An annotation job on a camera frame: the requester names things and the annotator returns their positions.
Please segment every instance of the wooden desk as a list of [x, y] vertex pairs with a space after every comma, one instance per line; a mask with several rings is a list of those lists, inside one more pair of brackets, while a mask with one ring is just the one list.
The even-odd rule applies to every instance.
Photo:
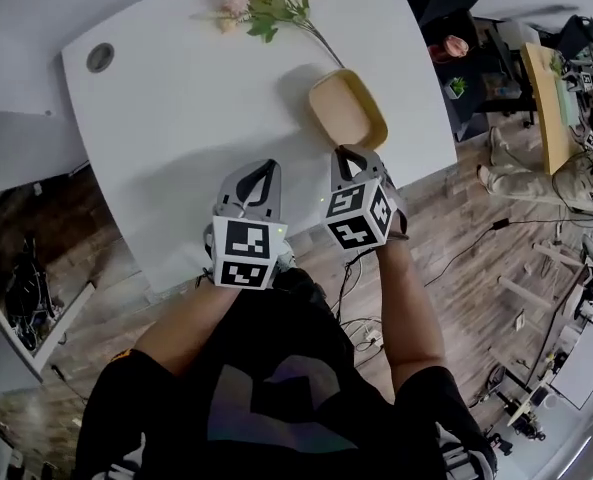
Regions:
[[553, 54], [554, 50], [533, 43], [526, 43], [521, 49], [521, 57], [534, 88], [547, 174], [554, 174], [577, 152], [560, 113], [557, 75], [549, 68]]

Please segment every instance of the sleeve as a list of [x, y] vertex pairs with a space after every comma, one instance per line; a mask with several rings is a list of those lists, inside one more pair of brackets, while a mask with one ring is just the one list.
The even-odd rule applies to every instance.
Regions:
[[448, 470], [459, 455], [476, 457], [478, 478], [493, 478], [496, 455], [469, 413], [451, 372], [426, 368], [410, 377], [398, 390], [395, 407], [416, 428], [431, 427]]
[[142, 352], [127, 350], [112, 359], [85, 408], [73, 478], [105, 478], [104, 473], [116, 468], [135, 475], [147, 435], [155, 431], [148, 407], [164, 407], [176, 382]]

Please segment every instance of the fiducial marker cube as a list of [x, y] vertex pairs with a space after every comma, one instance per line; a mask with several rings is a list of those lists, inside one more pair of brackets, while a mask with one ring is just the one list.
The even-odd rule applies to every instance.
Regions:
[[264, 290], [269, 283], [287, 226], [214, 216], [214, 284]]
[[323, 211], [325, 228], [348, 251], [383, 245], [396, 206], [385, 195], [379, 180], [373, 179], [332, 192]]

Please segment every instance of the table grommet hole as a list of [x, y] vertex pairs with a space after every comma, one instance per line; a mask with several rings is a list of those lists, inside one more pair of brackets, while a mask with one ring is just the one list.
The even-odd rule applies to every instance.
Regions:
[[114, 47], [109, 43], [95, 46], [87, 56], [87, 69], [91, 73], [105, 71], [114, 60]]

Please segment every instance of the potted plant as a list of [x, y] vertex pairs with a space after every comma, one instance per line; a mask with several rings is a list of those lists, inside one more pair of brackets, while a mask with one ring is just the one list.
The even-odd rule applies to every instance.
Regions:
[[452, 78], [450, 82], [445, 86], [445, 92], [450, 100], [457, 100], [460, 98], [467, 89], [467, 83], [461, 76]]

